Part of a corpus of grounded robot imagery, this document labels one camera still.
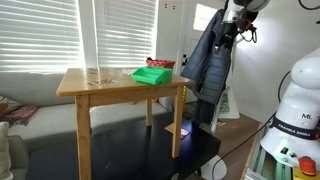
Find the dark floor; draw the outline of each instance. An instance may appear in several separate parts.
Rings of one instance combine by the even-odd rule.
[[[194,110],[194,103],[186,105],[186,112],[188,118]],[[229,151],[239,146],[251,134],[253,134],[259,126],[259,122],[244,115],[240,115],[239,119],[220,119],[217,127],[216,137],[221,140],[219,156],[223,157]],[[227,176],[225,180],[239,180],[241,179],[242,171],[247,161],[254,137],[251,138],[243,146],[226,156],[223,160],[227,166]],[[192,174],[187,180],[200,180],[201,177]]]

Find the white window blind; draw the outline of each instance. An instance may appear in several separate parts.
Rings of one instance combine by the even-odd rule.
[[[76,0],[0,0],[0,71],[80,67]]]
[[[158,0],[95,0],[99,67],[141,67],[155,57]]]

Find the cushion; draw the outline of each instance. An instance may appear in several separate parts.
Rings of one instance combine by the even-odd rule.
[[[3,116],[0,121],[7,121],[10,125],[27,125],[28,119],[39,109],[38,106],[22,106],[19,109]]]
[[[9,155],[8,136],[9,123],[0,122],[0,179],[11,180],[13,175],[10,172],[11,160]]]
[[[18,109],[22,103],[0,96],[0,117]]]

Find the black cable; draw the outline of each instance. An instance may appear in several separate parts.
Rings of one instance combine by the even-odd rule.
[[[281,86],[282,86],[282,83],[283,81],[285,80],[285,78],[288,76],[288,74],[290,73],[287,72],[284,77],[282,78],[280,84],[279,84],[279,87],[278,87],[278,100],[279,102],[281,102],[280,100],[280,90],[281,90]],[[227,154],[225,154],[224,156],[222,156],[214,165],[213,165],[213,168],[212,168],[212,172],[211,172],[211,175],[212,175],[212,180],[214,180],[214,168],[216,167],[216,165],[221,161],[223,160],[223,158],[227,157],[229,154],[231,154],[233,151],[237,150],[239,147],[243,146],[247,141],[249,141],[252,137],[254,137],[258,132],[260,132],[269,122],[270,120],[276,115],[277,112],[274,112],[272,114],[272,116],[268,119],[267,122],[265,122],[263,124],[263,126],[261,126],[256,132],[254,132],[251,136],[249,136],[245,141],[243,141],[241,144],[239,144],[237,147],[233,148],[231,151],[229,151]]]
[[[306,9],[306,10],[312,11],[312,10],[320,9],[320,6],[316,6],[316,7],[314,7],[314,8],[309,8],[309,7],[305,6],[305,5],[301,2],[301,0],[298,0],[298,2],[299,2],[299,4],[300,4],[300,6],[303,7],[304,9]]]
[[[282,78],[282,80],[280,82],[280,85],[279,85],[279,88],[278,88],[278,101],[279,101],[279,103],[281,102],[281,99],[280,99],[281,86],[282,86],[283,81],[286,79],[286,77],[288,76],[289,73],[290,73],[290,71],[288,71],[287,74],[284,75],[284,77]]]

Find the green object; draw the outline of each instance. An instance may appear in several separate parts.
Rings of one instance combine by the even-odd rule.
[[[172,69],[148,66],[139,68],[131,74],[131,77],[136,81],[148,84],[163,84],[171,81]]]

